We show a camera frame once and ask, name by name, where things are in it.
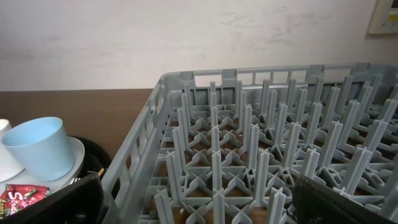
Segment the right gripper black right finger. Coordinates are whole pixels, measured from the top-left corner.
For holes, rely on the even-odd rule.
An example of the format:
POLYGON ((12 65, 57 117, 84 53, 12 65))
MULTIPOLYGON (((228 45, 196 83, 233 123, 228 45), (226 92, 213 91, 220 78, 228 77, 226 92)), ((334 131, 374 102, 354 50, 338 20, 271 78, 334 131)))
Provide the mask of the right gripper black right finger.
POLYGON ((307 176, 296 180, 292 200, 298 224, 394 223, 307 176))

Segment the red snack wrapper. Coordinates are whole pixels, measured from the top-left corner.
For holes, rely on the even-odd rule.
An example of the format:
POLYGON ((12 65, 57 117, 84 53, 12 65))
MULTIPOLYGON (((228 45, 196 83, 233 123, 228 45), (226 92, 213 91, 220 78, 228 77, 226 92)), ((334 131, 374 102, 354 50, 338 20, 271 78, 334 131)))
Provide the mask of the red snack wrapper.
POLYGON ((1 219, 17 213, 50 194, 50 188, 41 185, 6 184, 1 194, 1 219))

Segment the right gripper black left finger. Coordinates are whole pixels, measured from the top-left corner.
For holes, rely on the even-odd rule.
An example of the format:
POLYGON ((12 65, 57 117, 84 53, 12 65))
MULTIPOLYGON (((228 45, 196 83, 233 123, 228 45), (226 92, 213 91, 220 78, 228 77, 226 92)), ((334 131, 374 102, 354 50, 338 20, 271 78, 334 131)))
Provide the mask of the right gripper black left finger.
POLYGON ((99 223, 103 200, 100 178, 90 174, 6 217, 1 223, 99 223))

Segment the light blue plastic cup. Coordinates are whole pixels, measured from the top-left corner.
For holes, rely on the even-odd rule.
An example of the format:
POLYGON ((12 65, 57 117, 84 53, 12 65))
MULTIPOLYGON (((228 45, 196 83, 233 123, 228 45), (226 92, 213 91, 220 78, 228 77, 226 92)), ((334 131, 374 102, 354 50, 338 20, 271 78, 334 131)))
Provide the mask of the light blue plastic cup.
POLYGON ((63 177, 75 164, 63 121, 58 117, 26 121, 9 130, 1 143, 41 182, 63 177))

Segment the cream white cup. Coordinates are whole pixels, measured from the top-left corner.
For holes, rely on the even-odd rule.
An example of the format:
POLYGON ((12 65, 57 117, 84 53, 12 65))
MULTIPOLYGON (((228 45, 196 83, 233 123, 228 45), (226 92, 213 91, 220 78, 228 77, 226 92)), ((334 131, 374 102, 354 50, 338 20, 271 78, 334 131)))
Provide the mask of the cream white cup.
MULTIPOLYGON (((1 119, 1 139, 4 135, 12 128, 10 122, 7 119, 1 119)), ((24 168, 20 163, 14 158, 14 156, 5 148, 3 143, 1 143, 1 182, 9 180, 19 173, 21 173, 24 168)))

